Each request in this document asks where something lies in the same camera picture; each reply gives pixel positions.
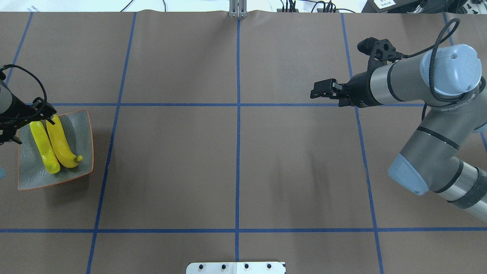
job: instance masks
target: banana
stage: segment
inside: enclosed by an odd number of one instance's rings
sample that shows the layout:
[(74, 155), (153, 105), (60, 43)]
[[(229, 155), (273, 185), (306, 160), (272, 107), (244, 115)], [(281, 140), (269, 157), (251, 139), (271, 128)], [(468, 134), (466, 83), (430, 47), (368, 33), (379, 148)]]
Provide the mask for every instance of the banana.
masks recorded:
[(49, 142), (49, 138), (47, 138), (44, 125), (42, 122), (36, 121), (31, 122), (29, 126), (31, 128), (32, 137), (34, 137), (34, 141), (39, 149), (40, 157), (42, 158), (42, 162), (44, 163), (47, 172), (51, 174), (58, 173), (61, 167), (56, 159), (56, 155), (54, 154), (53, 147)]
[(47, 133), (49, 134), (49, 139), (51, 139), (51, 144), (53, 145), (53, 150), (57, 159), (63, 166), (67, 168), (78, 166), (83, 160), (83, 156), (76, 156), (71, 152), (59, 117), (54, 114), (52, 120), (55, 124), (51, 125), (51, 123), (47, 122), (46, 126)]

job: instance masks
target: white metal plate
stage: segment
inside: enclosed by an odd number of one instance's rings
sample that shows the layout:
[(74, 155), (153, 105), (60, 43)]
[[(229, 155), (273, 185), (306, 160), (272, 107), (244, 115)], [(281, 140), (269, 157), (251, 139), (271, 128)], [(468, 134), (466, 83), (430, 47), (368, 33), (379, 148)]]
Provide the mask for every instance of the white metal plate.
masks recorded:
[(286, 274), (284, 262), (190, 263), (186, 274)]

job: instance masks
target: robotic arm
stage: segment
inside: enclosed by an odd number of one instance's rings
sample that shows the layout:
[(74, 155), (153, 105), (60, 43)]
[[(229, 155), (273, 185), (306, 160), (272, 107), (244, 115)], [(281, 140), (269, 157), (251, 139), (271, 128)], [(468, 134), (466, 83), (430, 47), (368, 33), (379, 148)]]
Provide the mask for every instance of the robotic arm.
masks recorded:
[[(370, 56), (367, 71), (345, 84), (316, 82), (310, 98), (338, 99), (339, 106), (359, 108), (423, 100), (424, 111), (426, 105), (431, 111), (397, 155), (389, 176), (417, 195), (431, 190), (487, 222), (487, 173), (455, 157), (472, 132), (487, 131), (480, 60), (467, 45), (438, 49), (459, 22), (451, 20), (434, 46), (410, 56), (387, 39), (360, 42), (358, 50)], [(452, 23), (453, 30), (441, 39)]]
[[(6, 78), (3, 71), (9, 68), (19, 68), (32, 76), (39, 83), (44, 93), (44, 98), (38, 97), (34, 99), (32, 105), (26, 105), (12, 94), (5, 82), (3, 82)], [(54, 114), (56, 114), (56, 110), (47, 102), (44, 86), (35, 75), (17, 65), (5, 65), (0, 68), (0, 145), (9, 141), (22, 144), (22, 141), (15, 136), (19, 128), (32, 121), (40, 120), (47, 120), (54, 125), (54, 122), (51, 121), (51, 117)]]

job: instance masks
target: white bracket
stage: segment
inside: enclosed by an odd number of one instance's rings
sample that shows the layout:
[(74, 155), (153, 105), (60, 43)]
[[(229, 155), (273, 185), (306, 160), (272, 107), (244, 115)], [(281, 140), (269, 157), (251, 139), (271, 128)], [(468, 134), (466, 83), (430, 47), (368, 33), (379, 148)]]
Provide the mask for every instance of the white bracket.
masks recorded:
[(236, 19), (247, 17), (247, 0), (230, 0), (228, 15)]
[(284, 262), (190, 263), (186, 274), (286, 274)]

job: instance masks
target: black ring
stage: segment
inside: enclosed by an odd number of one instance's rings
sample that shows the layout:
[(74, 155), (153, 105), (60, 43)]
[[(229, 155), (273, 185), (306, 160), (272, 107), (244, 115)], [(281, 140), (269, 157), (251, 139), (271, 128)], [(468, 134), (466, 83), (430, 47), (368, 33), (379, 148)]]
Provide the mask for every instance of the black ring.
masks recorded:
[(458, 177), (460, 177), (460, 174), (462, 173), (462, 171), (463, 171), (463, 161), (460, 160), (460, 165), (458, 166), (457, 173), (455, 173), (455, 176), (453, 176), (453, 178), (450, 180), (450, 182), (446, 186), (441, 188), (440, 190), (433, 191), (433, 192), (442, 193), (445, 190), (447, 190), (448, 188), (450, 188), (458, 180)]
[(461, 209), (467, 209), (482, 200), (487, 194), (487, 173), (478, 168), (477, 170), (479, 171), (479, 176), (472, 189), (460, 199), (448, 201), (448, 203), (452, 203)]
[(433, 137), (436, 137), (436, 138), (442, 140), (443, 142), (445, 142), (445, 143), (449, 144), (450, 146), (454, 147), (456, 150), (458, 150), (460, 148), (460, 146), (457, 143), (455, 143), (454, 141), (446, 138), (445, 136), (443, 136), (443, 135), (441, 135), (441, 134), (439, 134), (439, 133), (437, 133), (437, 132), (435, 132), (435, 131), (433, 131), (431, 129), (428, 129), (428, 128), (419, 126), (417, 128), (417, 130), (422, 131), (424, 133), (427, 133), (427, 134), (429, 134), (429, 135), (431, 135)]
[(393, 63), (392, 66), (389, 68), (389, 70), (387, 71), (387, 88), (389, 88), (389, 93), (391, 93), (392, 97), (394, 97), (394, 99), (398, 100), (399, 102), (404, 102), (403, 100), (399, 99), (395, 94), (394, 94), (394, 91), (393, 91), (393, 87), (391, 85), (391, 73), (393, 71), (393, 67), (394, 65), (397, 64), (397, 63)]

